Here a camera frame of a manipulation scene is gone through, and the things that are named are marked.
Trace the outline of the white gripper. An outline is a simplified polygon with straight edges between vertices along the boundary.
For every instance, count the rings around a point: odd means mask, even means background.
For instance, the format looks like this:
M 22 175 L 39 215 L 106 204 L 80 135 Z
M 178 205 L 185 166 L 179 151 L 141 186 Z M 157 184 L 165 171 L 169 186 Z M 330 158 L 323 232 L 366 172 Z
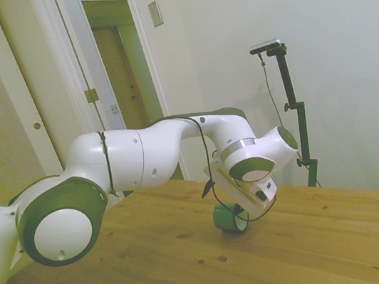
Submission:
M 249 214 L 259 217 L 265 212 L 268 202 L 260 202 L 259 199 L 249 190 L 242 188 L 237 184 L 235 179 L 231 178 L 220 160 L 213 160 L 204 168 L 204 173 L 211 179 L 207 181 L 202 191 L 204 198 L 211 191 L 215 184 L 223 188 L 237 204 L 234 207 L 234 213 L 240 214 L 246 210 Z

